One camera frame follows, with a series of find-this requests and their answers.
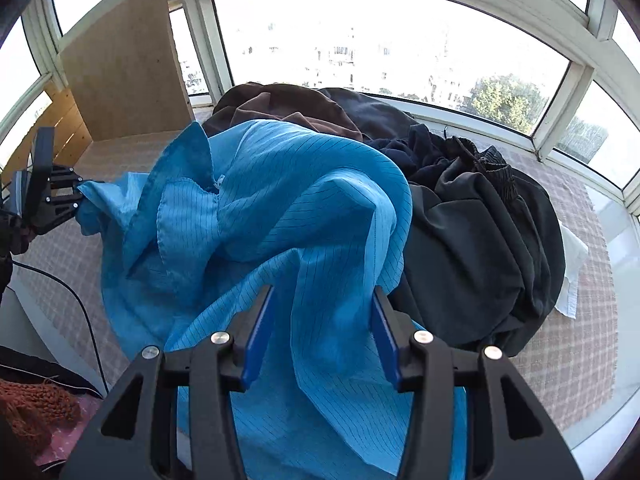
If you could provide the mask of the blue striped work jacket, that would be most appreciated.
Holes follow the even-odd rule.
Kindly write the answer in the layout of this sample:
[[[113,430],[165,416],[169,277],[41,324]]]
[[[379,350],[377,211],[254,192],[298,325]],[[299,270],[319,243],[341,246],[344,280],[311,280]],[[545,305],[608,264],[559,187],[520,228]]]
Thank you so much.
[[[374,290],[400,281],[411,195],[388,157],[290,122],[192,124],[151,171],[80,190],[126,356],[192,347],[272,287],[259,377],[232,398],[250,477],[393,478],[412,397],[386,380],[369,320]]]

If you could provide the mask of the wooden plank panel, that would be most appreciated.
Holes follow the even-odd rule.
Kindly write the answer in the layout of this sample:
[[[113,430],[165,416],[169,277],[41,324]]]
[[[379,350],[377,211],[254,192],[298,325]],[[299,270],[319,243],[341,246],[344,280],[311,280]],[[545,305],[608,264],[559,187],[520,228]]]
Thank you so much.
[[[44,86],[44,95],[51,98],[52,102],[29,125],[21,143],[2,166],[2,184],[8,184],[15,171],[28,167],[32,141],[40,127],[54,128],[53,161],[56,164],[74,166],[92,143],[70,88],[56,91],[52,82],[49,82]]]

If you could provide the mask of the pink bow-print shirt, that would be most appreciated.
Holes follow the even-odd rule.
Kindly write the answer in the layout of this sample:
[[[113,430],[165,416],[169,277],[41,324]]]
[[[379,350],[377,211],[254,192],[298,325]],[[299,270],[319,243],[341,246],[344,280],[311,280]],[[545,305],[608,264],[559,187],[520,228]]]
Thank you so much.
[[[35,464],[46,466],[58,460],[67,460],[101,404],[102,400],[96,396],[88,394],[73,396],[73,401],[66,406],[70,410],[70,414],[57,419],[49,427],[50,443],[35,458]]]

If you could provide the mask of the rust knitted sleeve cuff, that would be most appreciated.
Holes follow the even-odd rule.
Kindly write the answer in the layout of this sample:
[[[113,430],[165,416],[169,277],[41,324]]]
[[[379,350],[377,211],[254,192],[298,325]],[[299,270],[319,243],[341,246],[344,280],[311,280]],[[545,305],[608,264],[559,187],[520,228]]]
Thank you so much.
[[[1,415],[31,458],[51,444],[55,428],[73,429],[81,418],[77,399],[61,387],[1,381]]]

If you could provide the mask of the light wooden board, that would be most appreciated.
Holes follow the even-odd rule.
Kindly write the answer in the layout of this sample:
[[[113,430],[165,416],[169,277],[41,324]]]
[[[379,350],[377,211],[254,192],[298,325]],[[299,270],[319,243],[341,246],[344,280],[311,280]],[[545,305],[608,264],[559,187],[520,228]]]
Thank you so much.
[[[193,120],[167,0],[125,0],[61,51],[93,141],[180,131]]]

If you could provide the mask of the black zip jacket worn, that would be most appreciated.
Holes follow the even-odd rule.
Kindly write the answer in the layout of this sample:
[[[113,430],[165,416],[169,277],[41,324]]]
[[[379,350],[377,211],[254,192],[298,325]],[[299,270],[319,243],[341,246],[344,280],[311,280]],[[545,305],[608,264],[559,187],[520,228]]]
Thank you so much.
[[[0,349],[0,376],[7,382],[23,385],[55,385],[73,393],[74,396],[86,394],[97,399],[104,398],[104,395],[91,382],[64,366],[8,347]]]

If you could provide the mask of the black jacket garment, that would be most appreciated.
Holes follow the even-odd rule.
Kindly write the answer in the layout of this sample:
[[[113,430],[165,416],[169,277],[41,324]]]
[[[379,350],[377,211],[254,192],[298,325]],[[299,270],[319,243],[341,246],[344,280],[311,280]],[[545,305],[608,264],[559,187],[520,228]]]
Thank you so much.
[[[517,356],[553,309],[565,257],[546,190],[495,148],[416,128],[382,149],[412,219],[392,306],[451,347]]]

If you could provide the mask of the white cloth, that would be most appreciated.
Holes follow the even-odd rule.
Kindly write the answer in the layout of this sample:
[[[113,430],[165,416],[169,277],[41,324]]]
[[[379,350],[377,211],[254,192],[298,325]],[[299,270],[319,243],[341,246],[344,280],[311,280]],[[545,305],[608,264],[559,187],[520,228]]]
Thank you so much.
[[[555,310],[574,320],[577,315],[579,273],[589,255],[588,246],[567,226],[560,223],[565,271]]]

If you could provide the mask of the brown garment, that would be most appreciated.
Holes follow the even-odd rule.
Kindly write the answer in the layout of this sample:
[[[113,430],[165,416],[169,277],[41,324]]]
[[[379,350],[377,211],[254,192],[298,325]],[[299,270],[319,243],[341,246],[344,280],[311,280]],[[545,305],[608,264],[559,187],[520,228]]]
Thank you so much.
[[[362,132],[337,102],[296,84],[238,84],[218,101],[203,128],[213,136],[252,119],[292,122],[318,133],[363,140]]]

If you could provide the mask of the dark navy garment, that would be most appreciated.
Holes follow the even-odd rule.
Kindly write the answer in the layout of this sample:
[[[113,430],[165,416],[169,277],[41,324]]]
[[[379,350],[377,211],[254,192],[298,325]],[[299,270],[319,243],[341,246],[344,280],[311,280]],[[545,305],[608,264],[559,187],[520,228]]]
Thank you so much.
[[[394,162],[410,183],[434,190],[457,155],[450,139],[390,104],[342,89],[320,90],[337,103],[359,128],[363,141]]]

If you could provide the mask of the white window frame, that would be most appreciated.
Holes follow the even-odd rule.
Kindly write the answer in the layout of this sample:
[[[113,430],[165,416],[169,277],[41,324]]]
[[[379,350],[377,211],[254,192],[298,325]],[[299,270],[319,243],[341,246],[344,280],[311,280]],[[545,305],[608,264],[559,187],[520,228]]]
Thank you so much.
[[[67,34],[61,32],[53,0],[13,0],[6,5],[4,30],[22,24],[25,39],[39,76],[12,104],[3,116],[1,132],[9,133],[17,119],[47,87],[62,90],[66,77],[60,54],[94,21],[125,0],[102,0]],[[566,79],[552,100],[548,115],[529,142],[539,159],[548,159],[576,172],[599,191],[620,200],[628,212],[639,212],[639,175],[634,172],[621,188],[608,182],[591,168],[582,168],[553,148],[570,118],[586,95],[590,84],[598,84],[624,111],[632,122],[639,120],[639,73],[624,50],[613,39],[616,21],[626,18],[637,30],[637,14],[625,9],[625,0],[588,0],[586,10],[579,10],[570,0],[452,0],[483,11],[494,18],[528,32],[555,48],[570,61]],[[207,84],[207,92],[216,98],[232,83],[227,62],[220,59],[222,50],[218,18],[210,0],[168,0],[170,6],[184,6],[191,36]]]

